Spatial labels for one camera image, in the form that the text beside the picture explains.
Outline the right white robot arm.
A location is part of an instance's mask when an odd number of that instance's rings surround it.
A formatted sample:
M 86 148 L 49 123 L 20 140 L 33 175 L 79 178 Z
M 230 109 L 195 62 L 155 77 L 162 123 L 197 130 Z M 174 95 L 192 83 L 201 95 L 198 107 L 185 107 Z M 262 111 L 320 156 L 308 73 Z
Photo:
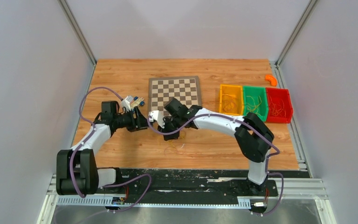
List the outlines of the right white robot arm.
M 154 110 L 149 112 L 148 120 L 150 123 L 157 122 L 156 132 L 165 140 L 177 139 L 183 128 L 206 129 L 231 136 L 249 161 L 249 192 L 259 195 L 266 189 L 267 163 L 275 137 L 255 113 L 225 115 L 199 105 L 187 107 L 176 98 L 169 100 L 164 110 L 169 113 L 168 116 L 163 111 Z

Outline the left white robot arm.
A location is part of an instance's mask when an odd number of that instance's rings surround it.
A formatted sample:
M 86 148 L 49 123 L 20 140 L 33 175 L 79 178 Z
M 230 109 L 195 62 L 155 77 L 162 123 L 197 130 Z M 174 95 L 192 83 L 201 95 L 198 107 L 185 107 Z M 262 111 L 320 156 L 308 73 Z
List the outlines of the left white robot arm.
M 96 116 L 90 130 L 71 149 L 60 150 L 56 158 L 56 191 L 59 195 L 87 195 L 106 186 L 112 193 L 124 187 L 118 168 L 97 168 L 95 155 L 117 129 L 129 132 L 148 127 L 147 118 L 138 107 L 119 112 L 117 101 L 103 101 L 101 112 Z

